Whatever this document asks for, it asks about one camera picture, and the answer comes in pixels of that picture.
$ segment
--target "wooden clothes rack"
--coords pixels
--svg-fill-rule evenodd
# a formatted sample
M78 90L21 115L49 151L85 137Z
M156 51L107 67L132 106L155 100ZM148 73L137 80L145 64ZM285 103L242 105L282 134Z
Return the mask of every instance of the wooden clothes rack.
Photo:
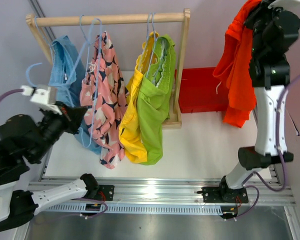
M103 25L146 24L148 20L148 14L82 16L81 25L91 25L91 23L95 18L100 19ZM43 38L42 34L44 34L44 31L42 30L42 28L80 25L80 16L37 17L36 23L39 29L36 27L34 14L28 14L25 20L34 38L38 42L45 57L47 58L47 60L51 65L53 64L53 60L51 58L49 45L46 42L48 38L45 37L46 40ZM152 22L152 16L149 18L149 22L150 23ZM154 23L175 23L175 22L182 23L175 85L174 85L174 91L171 94L171 99L170 99L170 113L169 113L170 118L167 119L162 124L163 128L165 129L176 129L176 128L180 128L182 125L181 112L179 108L179 94L180 94L182 71L185 62L186 45L187 45L189 22L190 22L190 9L185 8L183 12L177 12L177 13L156 13L154 15L153 22Z

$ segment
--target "red garment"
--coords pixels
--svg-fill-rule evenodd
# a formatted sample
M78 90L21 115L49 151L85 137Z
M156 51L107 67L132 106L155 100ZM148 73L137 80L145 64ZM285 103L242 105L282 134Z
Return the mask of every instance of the red garment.
M261 0L248 0L225 33L224 52L213 76L229 89L229 106L223 122L241 128L256 106L256 96L249 75L253 32L244 23Z

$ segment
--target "green garment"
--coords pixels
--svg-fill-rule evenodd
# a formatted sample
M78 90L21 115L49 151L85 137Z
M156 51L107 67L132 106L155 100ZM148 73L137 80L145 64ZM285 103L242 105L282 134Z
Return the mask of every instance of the green garment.
M154 54L158 62L144 74L137 99L141 141L147 151L143 165L154 165L163 156L162 123L169 117L175 81L175 43L168 35L158 37Z

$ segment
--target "pink patterned garment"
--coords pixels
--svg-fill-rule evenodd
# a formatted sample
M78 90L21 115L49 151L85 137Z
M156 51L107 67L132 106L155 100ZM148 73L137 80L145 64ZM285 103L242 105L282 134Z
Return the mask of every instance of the pink patterned garment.
M118 131L127 109L126 94L128 94L128 90L125 87L118 66L116 51L109 34L106 31L102 34L101 53L99 55L98 39L99 36L95 42L94 56L88 74L82 81L80 103L81 106L88 107L84 121L89 132L92 131L93 140L102 146L100 163L113 169L125 156L124 147L119 141ZM100 65L97 74L98 61L100 61ZM97 100L93 109L96 91Z

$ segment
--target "clothing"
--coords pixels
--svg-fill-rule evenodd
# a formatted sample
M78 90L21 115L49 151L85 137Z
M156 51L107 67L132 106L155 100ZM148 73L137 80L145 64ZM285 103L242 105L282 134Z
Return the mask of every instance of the clothing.
M86 71L80 60L75 68L75 72L71 76L78 58L77 49L69 40L68 36L61 36L55 39L52 42L52 47L54 50L54 58L49 86L57 87L57 101L63 102L70 107L80 107L79 95L81 92L81 80L85 77ZM81 144L83 143L85 146L88 146L90 133L84 120L81 122L79 133L75 134L74 137ZM92 142L88 149L98 155L101 152L101 147L95 142Z
M137 60L134 68L134 74L131 77L127 89L130 95L127 97L128 107L119 126L119 139L124 145L124 151L127 158L135 164L147 161L147 150L141 143L141 133L139 117L137 111L137 99L144 73L148 70L152 48L154 45L154 33L149 35L147 42L142 45L143 54Z
M229 89L229 106L223 122L241 128L256 106L256 96L249 75L253 32L245 20L261 0L248 0L225 33L224 52L213 76Z
M99 37L97 36L95 42L95 52L91 62L95 66L99 64L99 69L95 67L82 81L80 102L82 106L88 107L84 116L88 130L92 132L93 140L102 146L100 163L113 169L125 156L124 147L119 141L119 125L127 109L128 90L125 88L109 34L104 32L101 36L100 54L98 54ZM95 93L97 99L93 108Z
M175 43L168 35L160 36L154 54L158 61L144 74L137 99L141 140L147 151L147 162L143 165L156 164L163 156L162 123L169 116L175 81Z

